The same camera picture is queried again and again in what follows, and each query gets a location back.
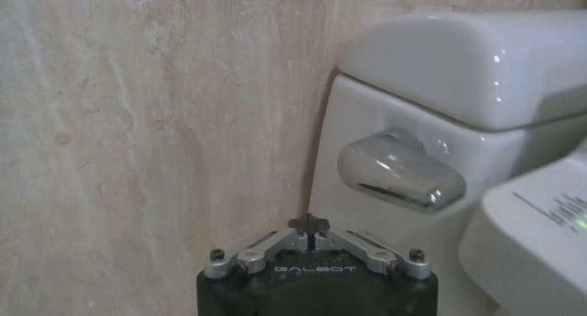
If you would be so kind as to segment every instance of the bolt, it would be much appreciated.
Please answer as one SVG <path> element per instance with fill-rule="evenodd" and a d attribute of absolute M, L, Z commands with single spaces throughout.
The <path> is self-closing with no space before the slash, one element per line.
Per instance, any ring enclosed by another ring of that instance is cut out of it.
<path fill-rule="evenodd" d="M 409 250 L 409 261 L 412 262 L 422 262 L 424 261 L 424 251 L 420 249 Z"/>
<path fill-rule="evenodd" d="M 224 250 L 222 249 L 213 249 L 209 251 L 209 260 L 210 261 L 220 261 L 224 259 Z"/>

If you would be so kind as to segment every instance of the green indicator light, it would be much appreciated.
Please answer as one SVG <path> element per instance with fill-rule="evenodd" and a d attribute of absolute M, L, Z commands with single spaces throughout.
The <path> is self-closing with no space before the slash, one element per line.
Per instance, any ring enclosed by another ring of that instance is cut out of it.
<path fill-rule="evenodd" d="M 580 225 L 580 227 L 587 230 L 587 222 L 583 220 L 576 220 L 576 224 Z"/>

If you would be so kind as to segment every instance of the metal bracket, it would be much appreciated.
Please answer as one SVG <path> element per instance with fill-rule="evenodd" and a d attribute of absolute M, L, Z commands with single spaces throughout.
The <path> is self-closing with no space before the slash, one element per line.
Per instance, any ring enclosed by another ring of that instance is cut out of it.
<path fill-rule="evenodd" d="M 286 228 L 280 232 L 257 234 L 252 240 L 241 243 L 224 254 L 222 259 L 208 259 L 204 265 L 204 275 L 208 278 L 228 276 L 234 264 L 241 265 L 249 274 L 265 268 L 266 258 L 274 256 L 284 249 L 305 249 L 306 235 L 298 234 L 294 229 Z"/>
<path fill-rule="evenodd" d="M 258 235 L 240 248 L 210 258 L 204 266 L 204 274 L 208 278 L 222 278 L 234 265 L 240 265 L 248 274 L 258 273 L 265 268 L 266 260 L 284 249 L 306 250 L 308 240 L 313 241 L 314 249 L 344 249 L 374 273 L 385 275 L 397 266 L 409 278 L 422 280 L 429 277 L 429 264 L 422 251 L 413 249 L 405 255 L 368 232 L 349 232 L 336 228 L 316 232 L 313 237 L 296 228 Z"/>

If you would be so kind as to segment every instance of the bidet seat control panel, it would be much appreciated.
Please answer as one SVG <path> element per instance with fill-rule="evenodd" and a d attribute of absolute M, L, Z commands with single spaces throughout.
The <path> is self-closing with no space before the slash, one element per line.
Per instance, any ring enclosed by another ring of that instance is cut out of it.
<path fill-rule="evenodd" d="M 564 159 L 493 189 L 482 207 L 512 242 L 587 299 L 587 140 Z"/>

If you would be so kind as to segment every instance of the toilet tank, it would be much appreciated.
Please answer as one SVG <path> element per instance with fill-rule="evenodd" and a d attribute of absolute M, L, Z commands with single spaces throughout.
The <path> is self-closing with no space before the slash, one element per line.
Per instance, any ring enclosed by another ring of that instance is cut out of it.
<path fill-rule="evenodd" d="M 358 36 L 338 69 L 309 211 L 422 248 L 440 278 L 438 314 L 486 315 L 478 310 L 494 303 L 466 278 L 456 246 L 486 188 L 565 156 L 584 137 L 587 14 L 405 15 Z M 465 180 L 464 197 L 437 212 L 362 194 L 338 177 L 342 148 L 389 127 Z"/>

